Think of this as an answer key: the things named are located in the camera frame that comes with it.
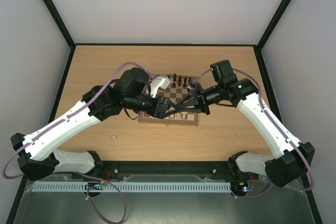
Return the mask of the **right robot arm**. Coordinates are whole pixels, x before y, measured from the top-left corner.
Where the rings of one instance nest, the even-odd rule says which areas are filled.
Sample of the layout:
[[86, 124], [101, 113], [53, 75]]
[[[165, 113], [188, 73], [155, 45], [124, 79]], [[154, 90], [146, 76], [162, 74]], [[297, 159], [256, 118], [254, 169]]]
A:
[[257, 155], [241, 152], [233, 156], [229, 172], [239, 178], [245, 173], [267, 176], [277, 187], [283, 187], [302, 175], [309, 175], [311, 182], [306, 190], [314, 187], [314, 176], [310, 164], [314, 156], [311, 143], [301, 142], [274, 115], [262, 98], [257, 80], [250, 75], [238, 80], [237, 69], [228, 60], [210, 66], [215, 86], [203, 89], [198, 80], [187, 97], [178, 102], [177, 111], [210, 114], [209, 106], [229, 101], [246, 116], [266, 141], [271, 155]]

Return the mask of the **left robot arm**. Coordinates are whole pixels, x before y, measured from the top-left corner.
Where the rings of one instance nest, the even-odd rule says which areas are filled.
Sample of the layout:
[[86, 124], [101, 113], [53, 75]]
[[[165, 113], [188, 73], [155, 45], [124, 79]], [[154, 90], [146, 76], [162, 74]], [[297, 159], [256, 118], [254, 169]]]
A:
[[14, 134], [10, 139], [23, 175], [32, 181], [52, 173], [99, 175], [103, 163], [97, 152], [65, 152], [58, 147], [84, 129], [123, 110], [163, 118], [169, 101], [157, 92], [165, 90], [170, 82], [167, 76], [155, 77], [134, 67], [120, 78], [112, 76], [104, 85], [93, 87], [69, 111], [42, 129], [27, 135]]

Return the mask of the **wooden chess board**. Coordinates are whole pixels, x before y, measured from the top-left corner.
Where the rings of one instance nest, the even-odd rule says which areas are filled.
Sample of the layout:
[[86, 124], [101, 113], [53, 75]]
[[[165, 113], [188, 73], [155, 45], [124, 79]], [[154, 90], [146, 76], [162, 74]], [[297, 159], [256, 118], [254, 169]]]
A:
[[[176, 77], [176, 87], [173, 88], [172, 84], [173, 84], [173, 74], [168, 74], [171, 76], [170, 80], [171, 83], [170, 85], [164, 90], [159, 90], [157, 95], [160, 95], [162, 97], [166, 97], [169, 98], [173, 103], [178, 103], [179, 101], [181, 101], [188, 93], [188, 83], [191, 81], [188, 81], [189, 78], [192, 78], [192, 81], [194, 79], [196, 79], [196, 77], [194, 76], [181, 76], [182, 77], [182, 82], [181, 82], [181, 86], [178, 87], [178, 78], [179, 75], [177, 75]], [[184, 84], [184, 78], [187, 77], [187, 86], [183, 87]], [[186, 118], [183, 119], [182, 118], [182, 113], [186, 114]], [[180, 118], [177, 119], [176, 118], [176, 114], [180, 114]], [[157, 119], [154, 118], [144, 112], [140, 113], [140, 116], [138, 118], [138, 122], [139, 123], [156, 123], [156, 124], [165, 124], [165, 125], [191, 125], [191, 126], [198, 126], [198, 114], [197, 113], [191, 113], [191, 112], [178, 112], [174, 115], [174, 118], [170, 118], [170, 116], [164, 118], [164, 119]]]

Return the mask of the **right circuit board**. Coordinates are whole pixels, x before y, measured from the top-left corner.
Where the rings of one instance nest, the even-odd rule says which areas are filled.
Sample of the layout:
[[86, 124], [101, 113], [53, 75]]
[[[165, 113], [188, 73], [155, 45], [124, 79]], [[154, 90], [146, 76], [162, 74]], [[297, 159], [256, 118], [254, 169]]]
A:
[[255, 182], [233, 182], [230, 184], [231, 186], [231, 191], [233, 192], [243, 192], [247, 193], [248, 191], [252, 191], [255, 189], [256, 184]]

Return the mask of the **circuit board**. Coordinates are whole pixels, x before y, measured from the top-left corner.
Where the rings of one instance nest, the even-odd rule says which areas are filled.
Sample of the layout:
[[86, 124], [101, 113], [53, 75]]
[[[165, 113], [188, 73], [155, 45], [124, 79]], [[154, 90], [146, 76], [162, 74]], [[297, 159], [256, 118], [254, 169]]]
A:
[[256, 184], [255, 182], [233, 182], [230, 184], [231, 186], [231, 191], [233, 192], [243, 192], [247, 193], [248, 191], [252, 191], [255, 189]]
[[86, 182], [83, 185], [83, 191], [101, 191], [104, 190], [108, 186], [107, 183], [103, 181], [95, 181], [95, 182]]

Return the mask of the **left circuit board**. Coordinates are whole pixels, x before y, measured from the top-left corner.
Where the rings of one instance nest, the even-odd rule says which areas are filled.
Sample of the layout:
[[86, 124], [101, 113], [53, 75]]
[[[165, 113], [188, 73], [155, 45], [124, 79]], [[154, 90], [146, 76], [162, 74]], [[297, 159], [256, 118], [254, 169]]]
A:
[[95, 181], [95, 182], [86, 182], [83, 185], [83, 191], [101, 191], [104, 190], [108, 186], [107, 183], [103, 181]]

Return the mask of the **black aluminium frame rail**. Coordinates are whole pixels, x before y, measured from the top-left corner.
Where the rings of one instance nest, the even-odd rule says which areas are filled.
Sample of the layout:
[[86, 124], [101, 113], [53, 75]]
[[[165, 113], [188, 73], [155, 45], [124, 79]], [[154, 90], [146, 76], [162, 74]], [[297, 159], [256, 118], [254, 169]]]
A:
[[244, 172], [238, 168], [234, 159], [220, 162], [119, 162], [80, 159], [61, 163], [56, 159], [44, 161], [28, 160], [20, 165], [23, 174], [31, 181], [43, 179], [52, 173], [73, 173], [79, 178], [80, 172], [91, 177], [120, 180], [126, 175], [209, 175], [214, 180], [227, 182], [247, 181], [251, 176], [258, 178], [261, 172], [251, 168]]

